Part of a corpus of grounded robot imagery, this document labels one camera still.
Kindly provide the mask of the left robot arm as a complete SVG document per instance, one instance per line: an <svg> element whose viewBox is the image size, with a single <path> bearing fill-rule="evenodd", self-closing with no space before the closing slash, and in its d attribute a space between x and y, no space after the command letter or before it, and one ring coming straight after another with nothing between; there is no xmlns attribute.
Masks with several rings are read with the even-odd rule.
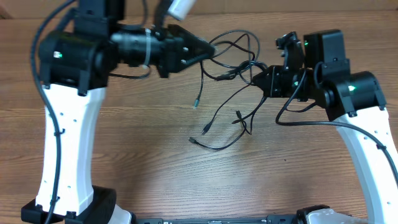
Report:
<svg viewBox="0 0 398 224"><path fill-rule="evenodd" d="M45 105L42 179L21 210L27 223L134 223L116 191L91 181L95 127L109 77L121 63L156 69L162 78L211 58L213 45L184 28L193 1L161 1L151 28L127 25L124 1L67 1L56 28L36 34L30 51L34 83Z"/></svg>

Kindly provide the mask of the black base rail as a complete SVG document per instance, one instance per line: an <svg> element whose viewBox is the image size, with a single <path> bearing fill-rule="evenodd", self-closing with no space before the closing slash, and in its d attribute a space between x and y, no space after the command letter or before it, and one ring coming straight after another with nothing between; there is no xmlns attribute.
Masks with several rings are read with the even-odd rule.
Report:
<svg viewBox="0 0 398 224"><path fill-rule="evenodd" d="M138 223L138 224L294 224L294 223L337 223L357 224L369 223L366 219L355 218L335 212L331 208L322 208L311 211L305 215L305 211L298 210L296 214L268 215L261 218L199 218L199 219L175 219L162 218L136 218L127 210L118 205L110 218L109 224Z"/></svg>

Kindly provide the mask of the black usb cable long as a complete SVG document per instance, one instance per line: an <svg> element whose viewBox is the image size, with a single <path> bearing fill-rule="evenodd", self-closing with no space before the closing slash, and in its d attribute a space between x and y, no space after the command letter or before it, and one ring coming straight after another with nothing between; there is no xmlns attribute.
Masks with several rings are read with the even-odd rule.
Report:
<svg viewBox="0 0 398 224"><path fill-rule="evenodd" d="M239 77L242 79L242 81L245 83L245 85L240 88L238 91L234 92L227 100L225 100L215 111L213 117L211 118L210 122L206 124L206 126L202 130L202 135L206 134L212 127L213 123L216 120L216 117L220 110L227 104L229 103L238 93L242 92L246 88L253 86L254 85L254 75L253 75L253 68L257 67L261 70L265 70L268 68L268 66L263 63L258 61L259 54L261 52L261 43L259 41L259 38L252 32L248 30L243 30L243 29L235 29L235 30L229 30L227 32L224 32L220 35L217 35L213 39L210 40L211 44L214 44L214 46L219 46L226 44L227 46L225 49L223 49L221 52L216 53L214 56L210 58L210 61L213 63L223 67L227 68L228 70L221 75L218 75L217 77L214 75L210 75L206 69L204 62L200 62L200 70L201 70L201 85L200 85L200 91L197 95L197 98L195 100L195 103L193 105L194 108L197 108L201 99L201 95L203 93L203 88L204 88L204 78L208 77L216 82L221 82L221 81L230 81L234 80L236 77ZM247 53L248 59L241 62L239 65L230 65L227 63L222 63L217 60L217 58L223 54L225 54L230 48L237 48L242 52ZM229 147L231 147L233 144L235 144L237 141L239 141L245 134L251 135L252 134L252 122L247 123L246 120L249 119L254 119L254 116L256 115L258 109L265 103L266 97L263 96L259 102L259 104L246 116L243 116L239 110L236 111L236 117L237 120L233 121L233 124L240 124L242 126L242 131L241 133L233 139L229 144L225 146L219 146L219 147L212 147L208 146L206 144L200 143L198 140L196 140L193 137L190 137L188 141L194 145L200 146L202 148L205 148L207 150L211 151L222 151L225 150Z"/></svg>

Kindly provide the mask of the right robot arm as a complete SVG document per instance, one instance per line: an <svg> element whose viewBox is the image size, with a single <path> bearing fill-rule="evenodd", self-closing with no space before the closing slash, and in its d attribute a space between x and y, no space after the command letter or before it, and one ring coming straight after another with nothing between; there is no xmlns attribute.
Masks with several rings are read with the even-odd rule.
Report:
<svg viewBox="0 0 398 224"><path fill-rule="evenodd" d="M386 98L371 72L352 73L342 31L295 32L275 42L282 65L272 65L252 82L264 98L312 100L326 111L327 126L343 139L364 194L368 223L397 222L397 149Z"/></svg>

